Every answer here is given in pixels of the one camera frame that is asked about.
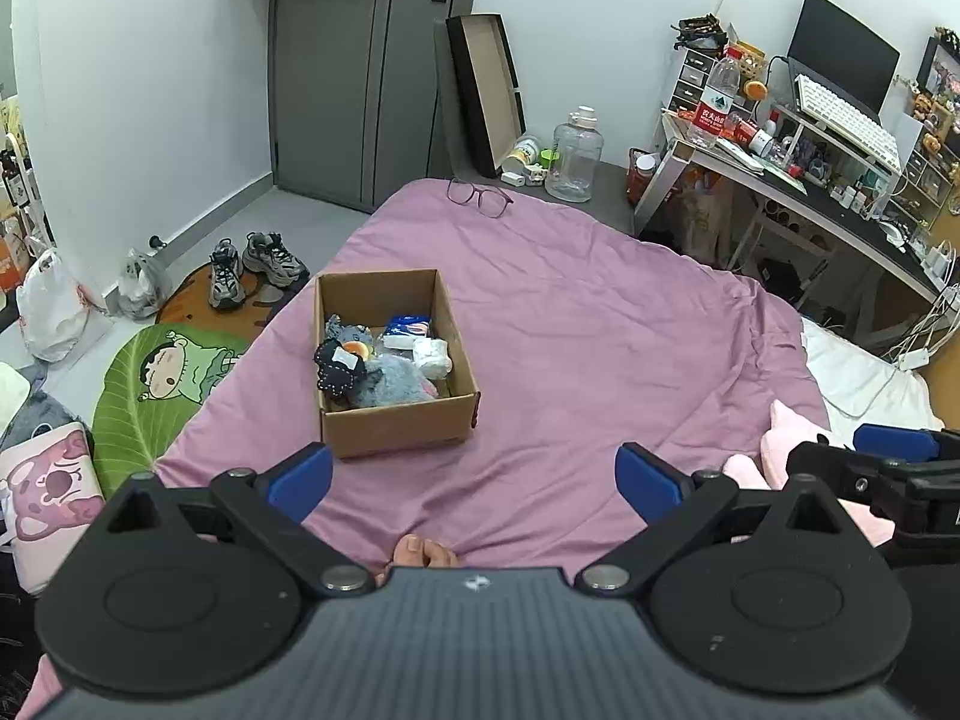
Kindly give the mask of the black white felt toy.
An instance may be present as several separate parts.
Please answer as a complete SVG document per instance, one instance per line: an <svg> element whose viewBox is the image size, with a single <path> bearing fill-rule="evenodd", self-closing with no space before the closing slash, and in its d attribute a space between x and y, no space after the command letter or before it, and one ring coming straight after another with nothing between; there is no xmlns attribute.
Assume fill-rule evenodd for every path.
<svg viewBox="0 0 960 720"><path fill-rule="evenodd" d="M366 379L366 364L361 356L348 351L335 338L323 341L314 353L317 388L332 398L343 398Z"/></svg>

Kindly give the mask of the grey pink plush toy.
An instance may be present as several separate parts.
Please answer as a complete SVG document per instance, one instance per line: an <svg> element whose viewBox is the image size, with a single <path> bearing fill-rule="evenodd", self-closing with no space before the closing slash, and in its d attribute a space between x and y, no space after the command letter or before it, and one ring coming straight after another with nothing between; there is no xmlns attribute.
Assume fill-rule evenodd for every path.
<svg viewBox="0 0 960 720"><path fill-rule="evenodd" d="M438 390L415 364L396 355L373 356L366 362L366 379L348 395L353 408L413 405L438 398Z"/></svg>

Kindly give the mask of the blue tissue pack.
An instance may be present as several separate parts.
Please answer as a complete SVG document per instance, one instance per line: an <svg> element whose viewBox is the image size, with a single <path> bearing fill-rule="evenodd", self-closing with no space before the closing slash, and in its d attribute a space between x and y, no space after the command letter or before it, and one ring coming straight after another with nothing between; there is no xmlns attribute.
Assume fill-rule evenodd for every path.
<svg viewBox="0 0 960 720"><path fill-rule="evenodd" d="M381 344L392 351L412 351L418 340L431 338L428 316L393 316L381 333Z"/></svg>

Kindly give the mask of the orange green burger plush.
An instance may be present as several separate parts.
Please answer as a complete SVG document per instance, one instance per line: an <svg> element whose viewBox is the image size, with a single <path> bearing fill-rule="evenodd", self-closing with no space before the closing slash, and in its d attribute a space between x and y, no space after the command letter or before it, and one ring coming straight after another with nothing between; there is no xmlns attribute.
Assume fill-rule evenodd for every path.
<svg viewBox="0 0 960 720"><path fill-rule="evenodd" d="M371 348L366 343L363 343L363 341L345 341L345 343L342 344L342 348L348 351L348 353L358 356L359 359L363 359L363 361L370 359L373 354Z"/></svg>

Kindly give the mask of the green leaf cartoon rug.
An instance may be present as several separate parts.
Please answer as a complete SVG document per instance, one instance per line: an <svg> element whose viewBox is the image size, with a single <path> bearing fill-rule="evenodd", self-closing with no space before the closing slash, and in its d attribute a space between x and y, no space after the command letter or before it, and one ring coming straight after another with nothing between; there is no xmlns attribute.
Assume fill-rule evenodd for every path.
<svg viewBox="0 0 960 720"><path fill-rule="evenodd" d="M93 466L106 496L171 447L249 343L183 323L140 330L112 360L91 426Z"/></svg>

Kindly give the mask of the grey felt elephant toy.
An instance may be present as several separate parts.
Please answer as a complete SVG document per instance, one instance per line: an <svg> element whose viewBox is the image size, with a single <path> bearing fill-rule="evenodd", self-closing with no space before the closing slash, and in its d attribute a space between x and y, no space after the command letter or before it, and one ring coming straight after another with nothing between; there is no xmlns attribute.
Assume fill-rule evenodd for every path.
<svg viewBox="0 0 960 720"><path fill-rule="evenodd" d="M366 325L356 325L342 320L338 314L332 314L324 323L324 340L335 340L340 344L363 343L373 348L373 333Z"/></svg>

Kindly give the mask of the grey sneaker left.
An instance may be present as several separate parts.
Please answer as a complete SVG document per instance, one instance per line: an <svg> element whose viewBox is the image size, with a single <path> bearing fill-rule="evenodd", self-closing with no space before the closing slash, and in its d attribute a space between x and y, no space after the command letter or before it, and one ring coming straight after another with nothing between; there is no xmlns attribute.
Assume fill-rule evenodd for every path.
<svg viewBox="0 0 960 720"><path fill-rule="evenodd" d="M228 312L241 307L244 301L241 259L231 239L221 239L210 254L208 304L217 312Z"/></svg>

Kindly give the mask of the brown cardboard box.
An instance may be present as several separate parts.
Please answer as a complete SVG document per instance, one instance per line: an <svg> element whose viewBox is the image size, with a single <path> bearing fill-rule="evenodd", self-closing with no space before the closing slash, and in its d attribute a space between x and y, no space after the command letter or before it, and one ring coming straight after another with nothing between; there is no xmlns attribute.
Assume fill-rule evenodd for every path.
<svg viewBox="0 0 960 720"><path fill-rule="evenodd" d="M317 280L320 437L342 460L462 442L480 388L436 270Z"/></svg>

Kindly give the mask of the grey sneaker right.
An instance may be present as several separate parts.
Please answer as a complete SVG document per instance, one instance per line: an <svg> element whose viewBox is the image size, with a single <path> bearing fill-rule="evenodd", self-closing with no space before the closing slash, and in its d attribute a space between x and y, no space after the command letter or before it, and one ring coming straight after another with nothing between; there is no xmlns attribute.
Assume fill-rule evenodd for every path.
<svg viewBox="0 0 960 720"><path fill-rule="evenodd" d="M249 232L241 262L245 270L278 289L291 288L308 273L306 265L286 249L278 232Z"/></svg>

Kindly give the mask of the white plastic bag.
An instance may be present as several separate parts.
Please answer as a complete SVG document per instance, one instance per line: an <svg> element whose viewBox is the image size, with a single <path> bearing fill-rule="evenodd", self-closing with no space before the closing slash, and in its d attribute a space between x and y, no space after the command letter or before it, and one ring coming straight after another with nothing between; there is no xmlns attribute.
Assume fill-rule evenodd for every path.
<svg viewBox="0 0 960 720"><path fill-rule="evenodd" d="M16 302L26 351L44 364L78 358L110 328L109 317L88 299L55 249L44 250L29 267Z"/></svg>

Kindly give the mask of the white desk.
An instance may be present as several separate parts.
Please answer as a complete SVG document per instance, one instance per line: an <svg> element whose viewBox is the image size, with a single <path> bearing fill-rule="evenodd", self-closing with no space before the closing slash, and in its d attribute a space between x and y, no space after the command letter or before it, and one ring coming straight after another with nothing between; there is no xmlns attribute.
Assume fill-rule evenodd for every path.
<svg viewBox="0 0 960 720"><path fill-rule="evenodd" d="M934 283L924 273L923 267L913 259L913 255L895 249L875 221L864 220L854 211L846 210L830 199L830 195L823 188L796 181L772 164L750 161L742 148L727 140L719 140L719 143L711 148L689 142L686 139L688 122L673 110L666 109L661 112L659 128L662 133L662 148L659 151L658 169L633 208L631 232L636 236L643 234L659 208L667 202L683 173L690 167L699 167L704 171L714 172L732 185L752 193L757 202L757 210L752 221L748 223L747 231L743 233L727 261L731 268L760 240L760 227L768 227L771 232L778 234L794 247L807 250L820 259L820 263L811 273L807 288L800 293L800 302L807 302L822 284L836 278L838 250L843 247L856 252L858 257L869 262L864 268L864 280L859 288L859 317L864 322L872 320L878 282L884 275L895 278L926 304L934 304L939 298L939 291L934 288ZM817 247L811 239L771 220L770 216L766 215L766 207L770 203L776 203L789 215L807 221L822 238L832 239L835 247L830 250Z"/></svg>

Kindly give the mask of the dark-framed eyeglasses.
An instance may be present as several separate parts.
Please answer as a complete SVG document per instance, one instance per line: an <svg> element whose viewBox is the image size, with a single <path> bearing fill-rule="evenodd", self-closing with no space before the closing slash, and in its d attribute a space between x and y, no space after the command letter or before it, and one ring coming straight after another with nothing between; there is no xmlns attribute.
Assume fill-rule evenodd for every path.
<svg viewBox="0 0 960 720"><path fill-rule="evenodd" d="M491 185L477 185L452 179L446 187L446 197L457 206L473 206L478 213L499 220L511 208L512 198Z"/></svg>

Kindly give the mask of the clear large water jug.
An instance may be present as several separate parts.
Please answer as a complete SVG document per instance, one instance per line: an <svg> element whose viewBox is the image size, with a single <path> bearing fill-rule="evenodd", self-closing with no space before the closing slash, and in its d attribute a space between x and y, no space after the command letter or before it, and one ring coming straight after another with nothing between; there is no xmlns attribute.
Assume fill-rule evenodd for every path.
<svg viewBox="0 0 960 720"><path fill-rule="evenodd" d="M596 109L578 106L553 132L553 158L545 179L550 197L566 203L586 203L604 149L604 137L597 128Z"/></svg>

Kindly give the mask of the yellow white supplement jar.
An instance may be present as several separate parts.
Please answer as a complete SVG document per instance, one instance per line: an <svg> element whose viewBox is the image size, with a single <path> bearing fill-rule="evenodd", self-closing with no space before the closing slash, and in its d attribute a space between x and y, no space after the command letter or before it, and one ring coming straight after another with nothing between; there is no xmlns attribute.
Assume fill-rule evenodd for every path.
<svg viewBox="0 0 960 720"><path fill-rule="evenodd" d="M539 164L540 143L530 135L517 138L500 164L501 181L526 185L530 170Z"/></svg>

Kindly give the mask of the grey door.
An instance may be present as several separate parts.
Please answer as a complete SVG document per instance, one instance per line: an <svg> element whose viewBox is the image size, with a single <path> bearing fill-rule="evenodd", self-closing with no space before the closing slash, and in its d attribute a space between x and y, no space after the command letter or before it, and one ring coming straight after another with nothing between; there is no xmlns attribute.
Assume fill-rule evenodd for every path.
<svg viewBox="0 0 960 720"><path fill-rule="evenodd" d="M451 172L434 32L473 0L270 0L278 187L374 211Z"/></svg>

